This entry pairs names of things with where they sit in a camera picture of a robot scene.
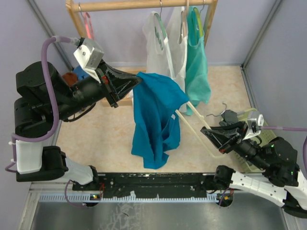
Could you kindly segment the blue t-shirt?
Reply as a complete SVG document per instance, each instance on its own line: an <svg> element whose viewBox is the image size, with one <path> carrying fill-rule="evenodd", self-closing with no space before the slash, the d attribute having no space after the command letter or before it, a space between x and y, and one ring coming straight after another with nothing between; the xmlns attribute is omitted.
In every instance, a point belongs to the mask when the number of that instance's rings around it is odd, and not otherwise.
<svg viewBox="0 0 307 230"><path fill-rule="evenodd" d="M189 99L170 77L143 72L137 76L142 81L133 89L135 130L131 153L142 157L144 168L159 169L167 163L167 151L180 145L176 111Z"/></svg>

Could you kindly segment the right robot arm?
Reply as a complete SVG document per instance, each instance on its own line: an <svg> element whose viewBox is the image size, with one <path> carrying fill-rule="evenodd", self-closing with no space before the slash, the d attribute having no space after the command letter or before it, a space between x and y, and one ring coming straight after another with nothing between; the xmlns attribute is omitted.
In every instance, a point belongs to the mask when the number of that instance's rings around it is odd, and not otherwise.
<svg viewBox="0 0 307 230"><path fill-rule="evenodd" d="M234 151L262 170L267 182L252 179L225 165L214 175L217 188L239 189L265 198L294 217L307 217L307 180L297 164L297 150L282 137L260 146L252 137L262 131L263 123L239 121L228 126L201 129L220 153Z"/></svg>

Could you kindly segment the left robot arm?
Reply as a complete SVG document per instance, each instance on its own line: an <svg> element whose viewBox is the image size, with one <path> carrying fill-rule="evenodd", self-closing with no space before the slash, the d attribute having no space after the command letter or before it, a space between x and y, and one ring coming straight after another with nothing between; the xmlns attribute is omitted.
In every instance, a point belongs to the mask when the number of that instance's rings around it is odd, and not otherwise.
<svg viewBox="0 0 307 230"><path fill-rule="evenodd" d="M91 111L101 99L117 107L141 78L112 68L104 61L98 65L99 80L87 77L69 86L56 68L48 65L59 111L59 119L71 122L72 116L85 109ZM16 74L16 88L20 98L14 103L15 132L25 138L40 138L56 127L41 62L35 62ZM57 146L47 146L44 141L16 142L18 182L52 181L59 178L84 185L89 190L100 184L93 166L80 165L70 160Z"/></svg>

